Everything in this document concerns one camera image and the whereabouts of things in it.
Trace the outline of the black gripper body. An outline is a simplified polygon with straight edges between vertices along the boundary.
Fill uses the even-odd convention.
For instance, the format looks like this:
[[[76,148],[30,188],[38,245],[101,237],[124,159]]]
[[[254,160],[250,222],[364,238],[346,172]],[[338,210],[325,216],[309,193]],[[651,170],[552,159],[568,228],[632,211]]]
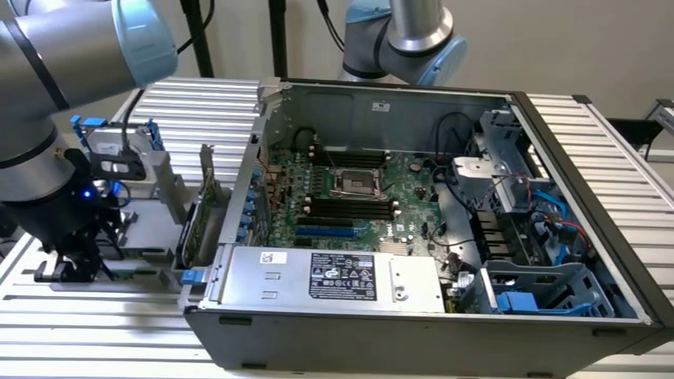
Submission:
[[[53,193],[29,201],[3,201],[1,210],[44,246],[69,257],[98,255],[96,238],[121,223],[120,209],[129,198],[122,186],[70,180]]]

